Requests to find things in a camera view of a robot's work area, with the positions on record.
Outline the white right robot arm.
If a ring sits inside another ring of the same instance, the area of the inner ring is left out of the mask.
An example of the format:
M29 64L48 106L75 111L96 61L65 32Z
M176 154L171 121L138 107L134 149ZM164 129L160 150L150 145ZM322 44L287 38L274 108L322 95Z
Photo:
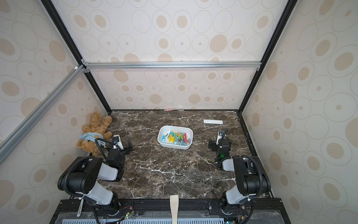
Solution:
M259 157L230 155L232 141L227 132L218 131L217 139L208 142L208 148L216 153L215 166L235 174L236 185L222 195L223 207L243 204L271 191L270 180Z

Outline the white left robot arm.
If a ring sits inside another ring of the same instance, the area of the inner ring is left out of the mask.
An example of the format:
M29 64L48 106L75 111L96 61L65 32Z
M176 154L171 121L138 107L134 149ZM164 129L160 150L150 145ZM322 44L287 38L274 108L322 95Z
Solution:
M107 141L98 133L84 134L83 141L90 140L102 157L85 156L76 158L69 168L60 176L57 187L67 194L87 201L97 207L118 209L117 195L97 182L101 179L108 182L119 182L125 171L125 155L133 150L132 143L122 145L119 135Z

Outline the white plastic storage box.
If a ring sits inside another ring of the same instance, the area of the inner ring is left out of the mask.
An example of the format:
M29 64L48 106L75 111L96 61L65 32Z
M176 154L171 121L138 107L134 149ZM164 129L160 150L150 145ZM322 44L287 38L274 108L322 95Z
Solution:
M164 135L165 132L167 132L168 130L170 130L173 133L176 133L177 136L178 135L187 135L187 137L190 139L190 144L186 145L184 143L184 140L182 139L181 141L178 141L176 139L175 143L170 143L168 139L166 139L165 142L162 142L162 136ZM174 149L181 149L181 150L188 150L193 142L193 131L190 128L187 127L177 127L177 126L163 126L158 134L157 137L158 143L162 146L162 147L167 147L167 148L174 148Z

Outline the yellow clothespin apart from pile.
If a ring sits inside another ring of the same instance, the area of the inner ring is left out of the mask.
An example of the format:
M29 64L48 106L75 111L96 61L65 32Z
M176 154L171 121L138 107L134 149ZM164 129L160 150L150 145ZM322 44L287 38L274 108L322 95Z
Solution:
M169 142L170 142L170 143L175 143L176 139L177 139L177 134L171 132L171 133L169 134L169 138L168 138Z

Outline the pink red clothespin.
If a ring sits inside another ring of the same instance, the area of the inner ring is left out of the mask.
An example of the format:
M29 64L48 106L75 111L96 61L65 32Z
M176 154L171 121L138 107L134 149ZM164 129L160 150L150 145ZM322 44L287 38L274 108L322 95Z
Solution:
M183 140L186 145L190 144L190 139L187 137L186 134L184 135Z

